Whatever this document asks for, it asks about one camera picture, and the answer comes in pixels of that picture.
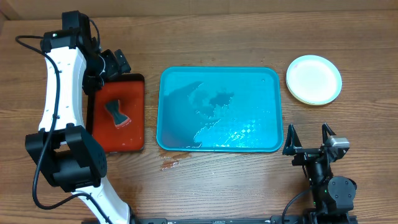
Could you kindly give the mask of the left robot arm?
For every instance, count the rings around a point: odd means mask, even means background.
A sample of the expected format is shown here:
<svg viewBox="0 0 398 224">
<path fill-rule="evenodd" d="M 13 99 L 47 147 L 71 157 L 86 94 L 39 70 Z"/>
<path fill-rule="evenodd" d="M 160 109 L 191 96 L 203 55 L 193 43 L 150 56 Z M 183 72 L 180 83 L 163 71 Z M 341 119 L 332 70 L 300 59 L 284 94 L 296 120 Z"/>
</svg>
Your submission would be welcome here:
<svg viewBox="0 0 398 224">
<path fill-rule="evenodd" d="M 36 164 L 32 198 L 37 207 L 52 210 L 79 198 L 98 223 L 134 223 L 130 206 L 109 182 L 104 149 L 85 128 L 84 89 L 96 91 L 109 72 L 120 74 L 122 55 L 108 57 L 90 30 L 70 28 L 46 32 L 37 52 L 47 66 L 45 108 L 38 131 L 25 137 L 25 149 Z M 40 203 L 39 176 L 71 195 L 53 205 Z"/>
</svg>

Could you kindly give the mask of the green plate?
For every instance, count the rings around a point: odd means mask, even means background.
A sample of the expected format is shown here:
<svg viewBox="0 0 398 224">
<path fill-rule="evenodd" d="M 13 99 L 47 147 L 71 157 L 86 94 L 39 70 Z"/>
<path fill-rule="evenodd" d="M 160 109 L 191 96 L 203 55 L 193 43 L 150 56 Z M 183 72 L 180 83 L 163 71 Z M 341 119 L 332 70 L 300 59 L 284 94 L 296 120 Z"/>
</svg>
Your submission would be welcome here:
<svg viewBox="0 0 398 224">
<path fill-rule="evenodd" d="M 298 97 L 290 88 L 288 88 L 289 93 L 296 98 L 297 100 L 299 100 L 301 103 L 305 103 L 307 105 L 312 105 L 312 106 L 322 106 L 322 105 L 327 105 L 330 104 L 332 102 L 334 102 L 336 99 L 338 99 L 338 95 L 334 96 L 333 98 L 327 99 L 326 101 L 322 101 L 322 102 L 312 102 L 312 101 L 306 101 L 301 99 L 300 97 Z"/>
</svg>

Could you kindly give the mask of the light blue plate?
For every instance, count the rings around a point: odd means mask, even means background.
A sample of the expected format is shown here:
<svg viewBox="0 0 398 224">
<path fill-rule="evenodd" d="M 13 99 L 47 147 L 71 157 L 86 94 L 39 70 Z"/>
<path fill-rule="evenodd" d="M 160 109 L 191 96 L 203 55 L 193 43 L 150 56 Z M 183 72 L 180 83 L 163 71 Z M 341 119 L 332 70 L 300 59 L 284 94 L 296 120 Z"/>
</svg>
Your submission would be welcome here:
<svg viewBox="0 0 398 224">
<path fill-rule="evenodd" d="M 343 87 L 337 67 L 317 55 L 296 58 L 287 69 L 285 81 L 298 97 L 317 103 L 339 95 Z"/>
</svg>

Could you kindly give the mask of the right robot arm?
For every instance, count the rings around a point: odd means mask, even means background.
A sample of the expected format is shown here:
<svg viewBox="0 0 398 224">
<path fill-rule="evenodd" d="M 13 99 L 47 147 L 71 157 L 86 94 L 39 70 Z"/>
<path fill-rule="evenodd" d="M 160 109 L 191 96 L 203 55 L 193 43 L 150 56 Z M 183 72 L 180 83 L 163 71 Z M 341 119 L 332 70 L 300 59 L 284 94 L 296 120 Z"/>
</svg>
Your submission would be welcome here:
<svg viewBox="0 0 398 224">
<path fill-rule="evenodd" d="M 356 182 L 343 176 L 335 176 L 331 163 L 342 159 L 350 148 L 347 138 L 333 132 L 328 124 L 322 124 L 322 144 L 318 148 L 304 148 L 297 132 L 290 124 L 287 139 L 282 151 L 285 156 L 293 156 L 292 165 L 300 166 L 309 181 L 309 189 L 297 194 L 284 208 L 279 223 L 357 223 L 355 216 L 349 215 L 354 209 Z M 302 215 L 287 216 L 288 208 L 300 197 L 311 193 L 313 208 Z"/>
</svg>

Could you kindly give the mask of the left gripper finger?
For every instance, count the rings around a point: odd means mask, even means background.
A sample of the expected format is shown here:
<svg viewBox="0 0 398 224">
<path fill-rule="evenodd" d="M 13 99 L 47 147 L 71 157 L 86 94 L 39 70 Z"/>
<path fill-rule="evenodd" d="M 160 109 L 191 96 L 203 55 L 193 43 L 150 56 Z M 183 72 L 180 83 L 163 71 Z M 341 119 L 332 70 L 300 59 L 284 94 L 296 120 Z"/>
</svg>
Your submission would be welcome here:
<svg viewBox="0 0 398 224">
<path fill-rule="evenodd" d="M 101 74 L 102 77 L 118 77 L 119 76 L 119 54 L 120 50 L 112 52 L 110 49 L 105 50 L 101 53 L 102 58 L 105 61 L 105 69 Z"/>
<path fill-rule="evenodd" d="M 123 74 L 123 73 L 129 73 L 131 71 L 131 67 L 126 59 L 126 57 L 124 56 L 123 52 L 121 49 L 118 49 L 114 52 L 114 55 L 116 57 L 116 60 L 118 62 L 119 65 L 119 73 Z"/>
</svg>

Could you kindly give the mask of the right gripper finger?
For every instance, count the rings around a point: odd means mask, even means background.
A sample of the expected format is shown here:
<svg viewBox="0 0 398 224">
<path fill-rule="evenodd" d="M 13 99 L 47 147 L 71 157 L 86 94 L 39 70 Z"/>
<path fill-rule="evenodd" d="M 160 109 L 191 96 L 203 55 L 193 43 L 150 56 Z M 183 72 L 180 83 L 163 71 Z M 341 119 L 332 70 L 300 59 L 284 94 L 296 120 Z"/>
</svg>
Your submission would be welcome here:
<svg viewBox="0 0 398 224">
<path fill-rule="evenodd" d="M 301 142 L 293 124 L 289 124 L 287 137 L 284 145 L 284 154 L 296 154 L 302 149 Z"/>
<path fill-rule="evenodd" d="M 323 145 L 325 145 L 328 142 L 328 140 L 334 135 L 335 135 L 335 133 L 329 127 L 329 125 L 327 123 L 323 123 L 322 124 L 322 141 L 323 141 Z"/>
</svg>

